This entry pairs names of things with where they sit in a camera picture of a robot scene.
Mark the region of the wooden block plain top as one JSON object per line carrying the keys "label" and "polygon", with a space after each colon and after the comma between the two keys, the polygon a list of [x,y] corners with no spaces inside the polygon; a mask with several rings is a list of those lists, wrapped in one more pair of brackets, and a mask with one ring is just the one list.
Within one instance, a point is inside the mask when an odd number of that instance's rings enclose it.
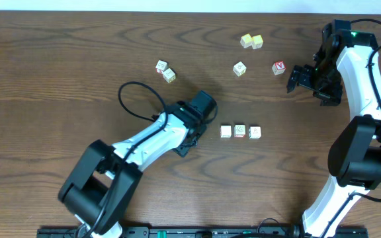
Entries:
{"label": "wooden block plain top", "polygon": [[221,138],[230,138],[232,136],[232,127],[230,125],[221,125],[220,126],[220,137]]}

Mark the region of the wooden block soccer ball A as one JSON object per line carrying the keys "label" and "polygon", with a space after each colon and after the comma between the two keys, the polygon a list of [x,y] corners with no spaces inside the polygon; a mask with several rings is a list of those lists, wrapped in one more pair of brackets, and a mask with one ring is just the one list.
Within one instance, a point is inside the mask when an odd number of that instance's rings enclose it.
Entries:
{"label": "wooden block soccer ball A", "polygon": [[244,138],[246,135],[245,124],[236,124],[234,126],[234,136],[236,138]]}

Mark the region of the wooden block red side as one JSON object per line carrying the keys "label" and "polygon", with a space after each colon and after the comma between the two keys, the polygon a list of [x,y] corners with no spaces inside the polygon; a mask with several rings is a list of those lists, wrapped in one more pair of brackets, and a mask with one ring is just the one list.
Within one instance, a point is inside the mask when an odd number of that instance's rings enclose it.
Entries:
{"label": "wooden block red side", "polygon": [[249,138],[259,139],[261,137],[261,127],[260,126],[250,126],[249,127]]}

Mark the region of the wooden block yellow K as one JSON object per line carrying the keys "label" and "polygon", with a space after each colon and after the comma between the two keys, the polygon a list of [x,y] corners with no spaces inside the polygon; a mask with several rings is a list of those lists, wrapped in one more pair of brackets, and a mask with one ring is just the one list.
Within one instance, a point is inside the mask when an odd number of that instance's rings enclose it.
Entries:
{"label": "wooden block yellow K", "polygon": [[168,68],[163,72],[163,78],[168,83],[171,83],[172,81],[174,81],[176,79],[176,77],[177,76],[176,76],[175,72],[171,68]]}

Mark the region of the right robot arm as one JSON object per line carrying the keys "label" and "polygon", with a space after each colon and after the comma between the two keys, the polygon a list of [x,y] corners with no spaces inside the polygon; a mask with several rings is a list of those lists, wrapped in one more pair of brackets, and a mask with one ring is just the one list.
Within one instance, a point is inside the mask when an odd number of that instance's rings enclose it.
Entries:
{"label": "right robot arm", "polygon": [[337,106],[347,94],[351,121],[331,146],[328,180],[316,201],[302,214],[302,231],[333,237],[337,226],[360,198],[381,183],[381,74],[375,35],[337,20],[322,31],[314,66],[295,66],[288,92],[302,86]]}

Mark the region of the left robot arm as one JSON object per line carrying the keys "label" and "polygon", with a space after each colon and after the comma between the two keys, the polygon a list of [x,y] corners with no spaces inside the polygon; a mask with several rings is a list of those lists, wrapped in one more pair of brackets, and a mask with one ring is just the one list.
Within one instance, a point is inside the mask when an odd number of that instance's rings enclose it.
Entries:
{"label": "left robot arm", "polygon": [[196,106],[172,106],[127,140],[91,143],[58,193],[59,201],[81,221],[76,237],[119,237],[118,221],[143,171],[170,150],[184,157],[205,132],[210,113]]}

